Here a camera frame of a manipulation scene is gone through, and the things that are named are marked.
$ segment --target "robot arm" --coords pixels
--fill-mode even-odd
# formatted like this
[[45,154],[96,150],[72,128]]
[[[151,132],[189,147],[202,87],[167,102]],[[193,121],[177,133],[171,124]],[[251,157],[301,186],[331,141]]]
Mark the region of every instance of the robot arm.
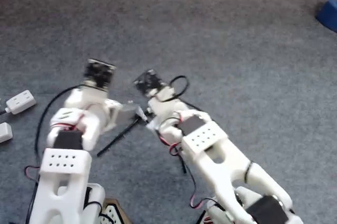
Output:
[[[98,204],[103,205],[105,191],[99,184],[88,184],[92,161],[88,151],[102,133],[141,112],[134,104],[107,98],[114,70],[111,64],[89,60],[83,85],[52,117],[29,223],[98,223]],[[98,204],[87,206],[85,199]]]
[[[169,144],[180,143],[183,153],[214,189],[219,204],[226,209],[230,220],[219,223],[290,224],[287,222],[292,208],[290,196],[258,164],[251,162],[207,113],[190,110],[179,99],[163,102],[172,97],[174,89],[163,83],[153,70],[141,75],[135,85],[150,98],[148,105],[156,116],[147,127],[159,133]],[[168,119],[170,117],[176,117],[176,120]],[[221,163],[215,163],[214,157],[221,158]],[[245,208],[237,200],[232,186],[235,180],[242,180],[272,197],[263,197],[252,207]],[[261,217],[265,216],[261,209],[268,209],[268,206],[273,208],[275,215],[272,220],[266,221]]]

